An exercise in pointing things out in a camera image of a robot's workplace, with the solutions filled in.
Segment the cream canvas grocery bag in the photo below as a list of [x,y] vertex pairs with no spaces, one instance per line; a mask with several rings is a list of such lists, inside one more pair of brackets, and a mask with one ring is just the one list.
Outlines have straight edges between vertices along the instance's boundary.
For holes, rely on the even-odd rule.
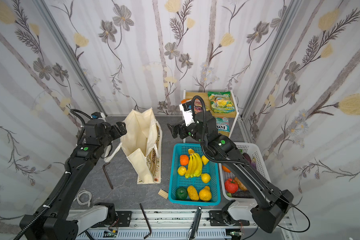
[[122,150],[138,174],[138,184],[161,183],[163,132],[153,109],[142,113],[132,110],[123,123],[127,133],[115,150],[106,150],[105,163]]

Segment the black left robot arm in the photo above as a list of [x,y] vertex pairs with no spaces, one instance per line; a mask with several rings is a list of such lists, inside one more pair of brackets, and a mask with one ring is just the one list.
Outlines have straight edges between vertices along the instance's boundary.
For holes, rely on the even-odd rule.
[[68,220],[71,205],[82,183],[114,140],[127,134],[126,124],[114,125],[101,119],[101,113],[88,115],[71,109],[82,123],[82,130],[72,154],[64,163],[59,182],[33,215],[25,215],[16,240],[74,240],[81,233],[77,220]]

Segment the orange tangerine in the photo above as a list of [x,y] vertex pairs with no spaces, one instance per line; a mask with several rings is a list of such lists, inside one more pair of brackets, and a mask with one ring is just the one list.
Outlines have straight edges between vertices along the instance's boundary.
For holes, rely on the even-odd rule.
[[187,155],[181,155],[180,156],[180,164],[181,166],[186,166],[189,164],[189,156]]

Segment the yellow banana bunch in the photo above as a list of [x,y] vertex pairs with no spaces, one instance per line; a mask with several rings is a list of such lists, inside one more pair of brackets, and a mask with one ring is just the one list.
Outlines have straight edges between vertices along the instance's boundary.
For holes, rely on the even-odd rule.
[[202,158],[198,153],[196,153],[194,150],[189,149],[188,153],[190,155],[190,160],[188,164],[188,169],[185,173],[185,177],[193,178],[193,177],[200,177],[202,174],[202,168],[203,168],[203,162]]

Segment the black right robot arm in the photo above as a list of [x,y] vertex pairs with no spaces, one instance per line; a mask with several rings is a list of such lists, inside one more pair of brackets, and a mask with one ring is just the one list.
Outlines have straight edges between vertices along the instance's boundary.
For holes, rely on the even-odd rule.
[[227,167],[249,190],[257,205],[251,209],[254,222],[265,232],[272,233],[294,199],[289,190],[280,190],[261,175],[243,156],[236,144],[218,132],[216,119],[207,111],[201,96],[194,96],[183,104],[184,116],[190,118],[176,125],[168,125],[173,138],[191,137],[211,162]]

